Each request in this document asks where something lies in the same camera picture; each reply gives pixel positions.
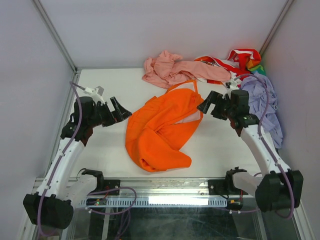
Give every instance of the purple garment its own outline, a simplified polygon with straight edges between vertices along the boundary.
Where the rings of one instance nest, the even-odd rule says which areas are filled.
[[[254,75],[266,82],[269,92],[269,107],[262,122],[263,129],[271,134],[274,146],[280,149],[282,147],[283,134],[276,116],[277,95],[269,78],[257,72]],[[249,92],[250,113],[255,114],[260,119],[267,105],[267,94],[262,83],[253,76],[248,76],[242,81],[241,89]]]

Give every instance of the pink cloth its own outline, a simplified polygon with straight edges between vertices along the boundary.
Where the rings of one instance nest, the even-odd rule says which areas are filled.
[[[145,75],[142,80],[168,89],[190,79],[202,78],[227,82],[230,73],[220,66],[211,66],[201,61],[178,61],[183,57],[163,51],[159,57],[148,57],[144,62]]]

